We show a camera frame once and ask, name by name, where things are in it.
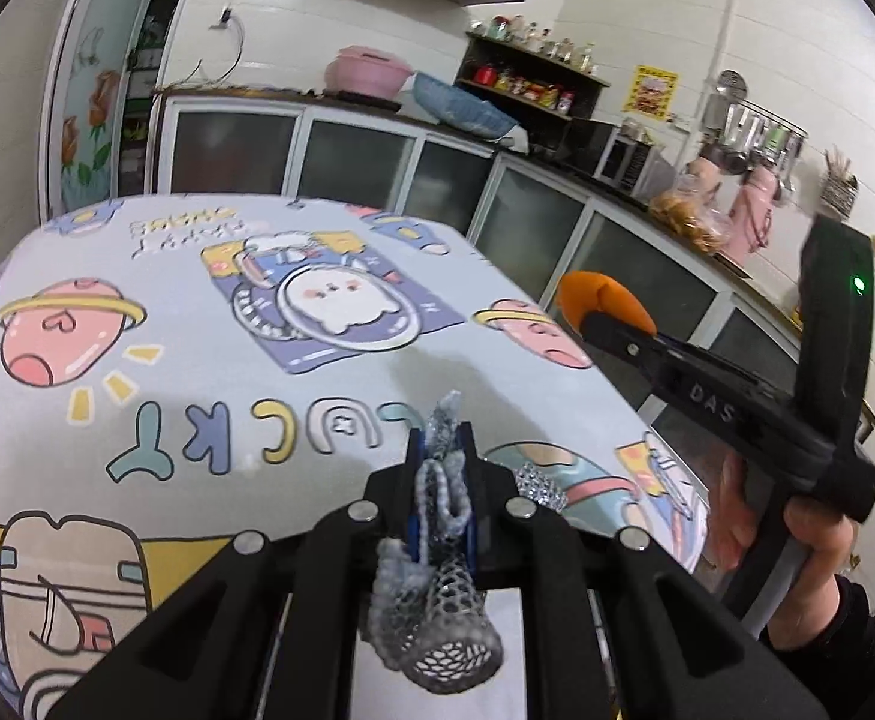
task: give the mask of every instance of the screw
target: screw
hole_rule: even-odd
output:
[[[354,501],[347,507],[347,515],[354,522],[371,522],[377,518],[378,511],[374,501]]]
[[[256,555],[263,549],[266,538],[257,531],[244,531],[234,536],[234,550],[239,555]]]
[[[626,528],[621,528],[618,531],[618,541],[634,552],[644,552],[650,546],[650,536],[644,528],[638,528],[636,525],[628,525]]]
[[[537,504],[528,498],[511,498],[504,507],[511,517],[517,519],[530,519],[537,512]]]

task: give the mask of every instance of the blue basket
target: blue basket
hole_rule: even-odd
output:
[[[518,125],[517,119],[498,111],[486,100],[469,95],[426,73],[415,76],[413,95],[417,104],[442,124],[488,141],[503,138],[512,127]]]

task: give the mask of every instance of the glass cabinet door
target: glass cabinet door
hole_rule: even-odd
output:
[[[515,170],[505,170],[477,249],[540,300],[570,240],[583,204]]]
[[[170,191],[282,194],[295,116],[181,111]]]
[[[648,242],[601,215],[594,215],[571,271],[597,271],[623,284],[650,314],[657,328],[687,341],[714,300],[714,290]],[[634,367],[586,347],[603,374],[635,409],[650,385]]]
[[[775,386],[793,391],[797,362],[740,310],[733,311],[711,344],[711,351]],[[719,481],[720,466],[731,451],[728,445],[672,406],[667,406],[653,425],[708,488]]]
[[[467,235],[492,163],[489,157],[425,143],[404,213],[443,221]]]
[[[338,122],[314,122],[297,194],[393,208],[413,140]]]

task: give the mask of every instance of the microwave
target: microwave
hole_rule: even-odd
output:
[[[669,189],[677,177],[659,146],[635,141],[618,124],[573,119],[558,160],[644,204]]]

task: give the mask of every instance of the pink cartoon planet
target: pink cartoon planet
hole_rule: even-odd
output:
[[[563,328],[532,303],[497,300],[486,311],[474,314],[474,321],[503,331],[518,346],[557,365],[574,368],[594,365]]]
[[[1,360],[23,384],[79,378],[118,338],[146,318],[141,305],[94,278],[62,281],[0,309]]]

